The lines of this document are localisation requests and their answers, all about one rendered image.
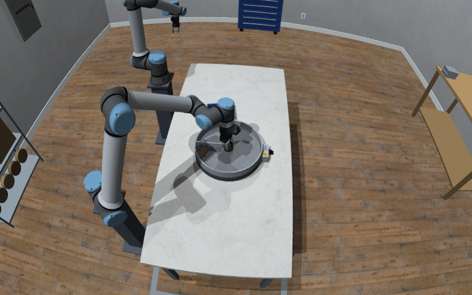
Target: wooden floor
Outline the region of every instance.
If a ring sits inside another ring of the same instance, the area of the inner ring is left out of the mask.
[[[325,34],[235,23],[144,26],[167,54],[179,95],[191,63],[285,70],[292,138],[294,249],[288,294],[472,294],[472,193],[450,185],[420,114],[424,91],[401,52]],[[114,86],[146,89],[129,64],[129,27],[110,29],[31,140],[39,163],[13,219],[0,223],[0,295],[149,294],[152,267],[92,214],[83,187],[101,169],[99,102]],[[433,108],[428,98],[424,107]],[[153,111],[135,111],[123,188],[144,224],[163,146]],[[279,294],[259,279],[160,271],[159,291]]]

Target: wooden lower shelf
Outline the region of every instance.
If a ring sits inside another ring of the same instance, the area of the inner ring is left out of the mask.
[[[420,108],[420,113],[439,151],[451,186],[454,187],[472,171],[470,152],[447,112]],[[472,191],[472,179],[459,190]]]
[[[15,210],[17,210],[19,202],[23,197],[26,186],[30,181],[33,170],[35,170],[39,159],[40,158],[37,155],[28,155],[26,162],[21,164],[21,173],[15,176],[14,186],[8,190],[8,199],[6,202],[1,204],[0,217],[9,223],[12,222]]]

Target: marble tabletop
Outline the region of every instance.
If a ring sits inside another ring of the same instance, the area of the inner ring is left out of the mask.
[[[180,96],[205,104],[234,100],[237,120],[274,151],[247,178],[220,181],[196,164],[201,129],[173,116],[158,170],[140,262],[166,269],[244,278],[291,278],[293,189],[282,69],[191,64]]]

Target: blue tool cabinet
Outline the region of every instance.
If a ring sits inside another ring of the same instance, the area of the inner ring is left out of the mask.
[[[238,28],[273,31],[281,27],[283,0],[240,0]]]

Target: round gray tray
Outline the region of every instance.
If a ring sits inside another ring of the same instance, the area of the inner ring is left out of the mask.
[[[234,124],[241,131],[232,137],[234,149],[231,152],[223,150],[219,126],[200,132],[196,139],[196,162],[214,179],[236,181],[246,178],[261,163],[263,141],[259,133],[246,123],[234,121]]]

